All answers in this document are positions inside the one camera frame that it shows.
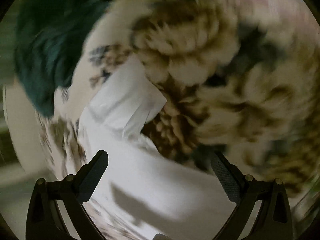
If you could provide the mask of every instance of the rivet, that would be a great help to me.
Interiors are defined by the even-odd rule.
[[[281,185],[282,184],[282,180],[281,179],[275,179],[276,184]]]
[[[38,180],[37,180],[37,184],[38,184],[38,185],[41,185],[42,183],[44,183],[44,179],[41,178],[41,179],[38,179]]]
[[[252,175],[245,175],[244,176],[244,178],[245,178],[245,180],[247,180],[247,181],[253,181],[253,176]]]
[[[73,174],[69,174],[66,176],[66,181],[72,181],[75,176]]]

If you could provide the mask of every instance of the black clamp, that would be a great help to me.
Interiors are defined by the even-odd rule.
[[[68,232],[57,200],[63,201],[81,240],[105,240],[82,204],[91,198],[107,166],[108,154],[100,150],[76,175],[55,182],[38,179],[28,209],[26,240],[76,240]]]
[[[238,240],[257,200],[263,200],[250,234],[245,240],[292,240],[292,220],[282,181],[256,181],[244,176],[223,154],[212,152],[211,166],[230,201],[237,204],[214,240]],[[75,240],[60,214],[57,200],[64,202],[81,240],[105,240],[82,204],[88,201],[108,166],[108,155],[99,151],[76,175],[62,181],[39,179],[31,197],[26,240]]]

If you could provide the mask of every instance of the white cloth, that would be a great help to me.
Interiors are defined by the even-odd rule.
[[[80,117],[87,161],[100,149],[109,156],[92,198],[140,239],[211,240],[235,206],[216,177],[163,158],[140,134],[165,104],[140,67],[131,56]]]
[[[152,4],[161,0],[113,0],[106,13],[99,19],[86,38],[82,55],[77,63],[69,88],[57,88],[54,95],[56,117],[75,124],[84,107],[101,88],[101,71],[105,64],[104,48],[121,44],[131,49],[132,27],[143,17],[152,13]]]

